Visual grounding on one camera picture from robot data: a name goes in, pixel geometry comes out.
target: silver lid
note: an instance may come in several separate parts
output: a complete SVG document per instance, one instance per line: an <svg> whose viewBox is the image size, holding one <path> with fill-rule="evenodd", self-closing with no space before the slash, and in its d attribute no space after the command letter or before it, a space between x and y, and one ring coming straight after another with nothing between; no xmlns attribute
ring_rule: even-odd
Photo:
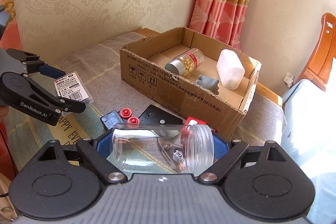
<svg viewBox="0 0 336 224"><path fill-rule="evenodd" d="M165 69L176 75L183 76L185 74L185 67L180 60L174 59L166 64Z"/></svg>

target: white container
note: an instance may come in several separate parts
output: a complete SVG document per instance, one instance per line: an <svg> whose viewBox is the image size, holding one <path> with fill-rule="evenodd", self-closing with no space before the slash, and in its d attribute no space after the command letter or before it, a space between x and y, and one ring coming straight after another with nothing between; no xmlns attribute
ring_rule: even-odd
<svg viewBox="0 0 336 224"><path fill-rule="evenodd" d="M234 51L222 50L216 67L223 87L229 90L238 88L245 74L245 69Z"/></svg>

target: transparent plastic jar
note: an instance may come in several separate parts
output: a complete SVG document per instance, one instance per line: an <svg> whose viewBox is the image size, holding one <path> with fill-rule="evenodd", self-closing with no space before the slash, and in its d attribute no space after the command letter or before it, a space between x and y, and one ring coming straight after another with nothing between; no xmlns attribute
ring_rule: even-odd
<svg viewBox="0 0 336 224"><path fill-rule="evenodd" d="M112 131L110 162L132 173L192 173L213 164L214 143L205 124L151 125L118 123Z"/></svg>
<svg viewBox="0 0 336 224"><path fill-rule="evenodd" d="M184 76L196 70L203 62L204 55L201 50L191 48L166 64L165 69L176 75Z"/></svg>

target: light blue bedsheet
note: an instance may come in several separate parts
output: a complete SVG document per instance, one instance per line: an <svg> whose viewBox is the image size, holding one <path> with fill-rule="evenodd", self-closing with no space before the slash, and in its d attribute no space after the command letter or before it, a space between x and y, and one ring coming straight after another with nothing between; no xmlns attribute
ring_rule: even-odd
<svg viewBox="0 0 336 224"><path fill-rule="evenodd" d="M336 220L335 106L306 79L286 92L283 102L287 125L281 146L315 186L308 219L314 224L331 224Z"/></svg>

